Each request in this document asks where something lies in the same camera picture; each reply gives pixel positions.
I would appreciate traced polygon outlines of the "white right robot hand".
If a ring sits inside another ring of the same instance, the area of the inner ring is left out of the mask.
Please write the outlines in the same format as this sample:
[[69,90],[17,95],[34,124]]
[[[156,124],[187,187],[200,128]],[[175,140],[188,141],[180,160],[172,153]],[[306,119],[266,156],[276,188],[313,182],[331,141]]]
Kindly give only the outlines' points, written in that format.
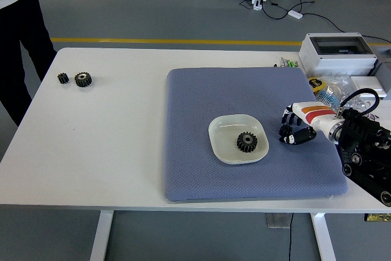
[[336,115],[322,102],[292,103],[283,112],[279,141],[299,145],[311,141],[320,131],[328,140],[337,143],[336,136],[343,119],[338,119]]

